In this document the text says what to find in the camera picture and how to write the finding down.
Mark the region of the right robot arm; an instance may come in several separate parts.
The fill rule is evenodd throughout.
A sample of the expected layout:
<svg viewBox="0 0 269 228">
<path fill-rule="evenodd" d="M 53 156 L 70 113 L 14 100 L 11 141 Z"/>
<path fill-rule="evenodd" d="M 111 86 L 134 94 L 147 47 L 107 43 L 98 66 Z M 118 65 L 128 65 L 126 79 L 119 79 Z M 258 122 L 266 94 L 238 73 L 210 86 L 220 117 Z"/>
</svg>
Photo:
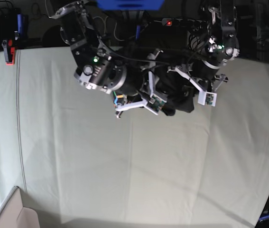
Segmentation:
<svg viewBox="0 0 269 228">
<path fill-rule="evenodd" d="M 115 115 L 145 108 L 158 115 L 174 116 L 176 109 L 167 96 L 157 90 L 156 70 L 169 66 L 159 61 L 160 49 L 146 58 L 121 54 L 113 50 L 106 33 L 101 33 L 87 10 L 86 0 L 52 0 L 51 19 L 60 21 L 60 35 L 69 45 L 76 62 L 74 77 L 88 90 L 111 96 Z"/>
</svg>

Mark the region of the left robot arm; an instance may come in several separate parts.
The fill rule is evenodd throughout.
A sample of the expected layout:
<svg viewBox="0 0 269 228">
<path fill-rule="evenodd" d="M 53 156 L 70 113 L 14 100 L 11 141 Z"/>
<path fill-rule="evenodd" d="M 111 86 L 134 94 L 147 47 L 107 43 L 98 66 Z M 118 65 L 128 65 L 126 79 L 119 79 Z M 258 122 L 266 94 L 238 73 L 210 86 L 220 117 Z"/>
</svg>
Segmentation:
<svg viewBox="0 0 269 228">
<path fill-rule="evenodd" d="M 167 77 L 164 89 L 170 96 L 215 93 L 227 81 L 225 75 L 218 76 L 217 72 L 240 52 L 232 0 L 202 0 L 199 13 L 206 19 L 206 25 L 201 31 L 190 33 L 201 43 L 195 48 L 172 50 L 176 57 L 170 71 L 174 74 Z"/>
</svg>

